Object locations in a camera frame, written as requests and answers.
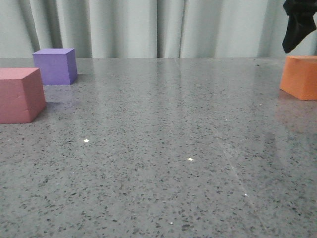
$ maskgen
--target black object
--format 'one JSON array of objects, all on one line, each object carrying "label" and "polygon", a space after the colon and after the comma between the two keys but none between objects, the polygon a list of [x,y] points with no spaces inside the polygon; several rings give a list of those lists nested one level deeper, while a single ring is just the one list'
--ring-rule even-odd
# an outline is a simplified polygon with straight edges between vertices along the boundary
[{"label": "black object", "polygon": [[313,18],[317,0],[286,0],[283,6],[289,18],[282,46],[285,53],[289,53],[317,29]]}]

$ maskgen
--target speckled granite surface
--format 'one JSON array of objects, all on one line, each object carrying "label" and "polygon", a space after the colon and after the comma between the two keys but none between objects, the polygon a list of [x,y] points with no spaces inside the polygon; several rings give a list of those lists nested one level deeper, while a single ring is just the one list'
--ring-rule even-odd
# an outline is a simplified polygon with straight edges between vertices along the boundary
[{"label": "speckled granite surface", "polygon": [[278,89],[283,64],[78,59],[0,125],[0,237],[316,238],[317,101]]}]

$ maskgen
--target foam block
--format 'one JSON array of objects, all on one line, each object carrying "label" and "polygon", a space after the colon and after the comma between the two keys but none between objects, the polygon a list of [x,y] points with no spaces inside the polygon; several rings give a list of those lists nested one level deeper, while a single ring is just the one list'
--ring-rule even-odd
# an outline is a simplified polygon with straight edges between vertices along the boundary
[{"label": "foam block", "polygon": [[33,59],[44,85],[70,85],[77,78],[75,49],[43,49]]},{"label": "foam block", "polygon": [[300,100],[317,100],[317,56],[287,56],[280,89]]},{"label": "foam block", "polygon": [[28,123],[45,108],[38,68],[0,68],[0,123]]}]

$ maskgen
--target curtain fold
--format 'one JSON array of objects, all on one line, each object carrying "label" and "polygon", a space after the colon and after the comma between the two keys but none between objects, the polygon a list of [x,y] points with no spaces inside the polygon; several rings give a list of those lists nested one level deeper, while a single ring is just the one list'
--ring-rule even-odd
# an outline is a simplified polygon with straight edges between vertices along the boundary
[{"label": "curtain fold", "polygon": [[[283,57],[285,0],[2,0],[0,57]],[[314,55],[311,33],[291,54]]]}]

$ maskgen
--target orange cube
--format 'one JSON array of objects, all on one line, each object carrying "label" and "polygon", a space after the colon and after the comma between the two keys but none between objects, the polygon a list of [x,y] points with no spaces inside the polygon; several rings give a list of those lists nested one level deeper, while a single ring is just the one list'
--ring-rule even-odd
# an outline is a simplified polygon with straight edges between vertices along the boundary
[{"label": "orange cube", "polygon": [[300,100],[317,100],[317,56],[287,56],[280,89]]},{"label": "orange cube", "polygon": [[40,69],[0,68],[0,123],[28,123],[46,107]]}]

